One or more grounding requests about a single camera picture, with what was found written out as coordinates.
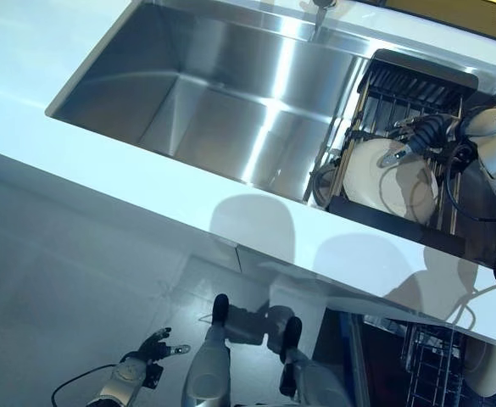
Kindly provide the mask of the right robot hand black glove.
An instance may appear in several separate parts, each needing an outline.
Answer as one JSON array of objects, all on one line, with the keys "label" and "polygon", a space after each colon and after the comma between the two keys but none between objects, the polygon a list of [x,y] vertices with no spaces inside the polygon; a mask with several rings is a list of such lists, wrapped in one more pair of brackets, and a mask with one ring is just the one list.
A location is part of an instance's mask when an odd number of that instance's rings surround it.
[{"label": "right robot hand black glove", "polygon": [[427,114],[396,121],[389,136],[405,140],[400,147],[389,147],[377,161],[379,168],[402,164],[414,157],[435,159],[442,163],[449,156],[449,135],[454,134],[460,119],[451,114]]}]

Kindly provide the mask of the left robot hand black glove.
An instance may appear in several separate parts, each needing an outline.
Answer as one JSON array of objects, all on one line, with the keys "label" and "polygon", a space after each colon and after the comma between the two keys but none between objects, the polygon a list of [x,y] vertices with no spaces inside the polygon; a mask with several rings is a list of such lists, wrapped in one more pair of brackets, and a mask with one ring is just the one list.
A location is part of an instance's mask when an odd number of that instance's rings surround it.
[{"label": "left robot hand black glove", "polygon": [[142,359],[151,363],[157,363],[159,360],[171,356],[188,354],[191,351],[190,345],[168,345],[166,343],[165,340],[170,337],[171,332],[172,329],[170,327],[163,327],[145,339],[137,350],[142,356]]}]

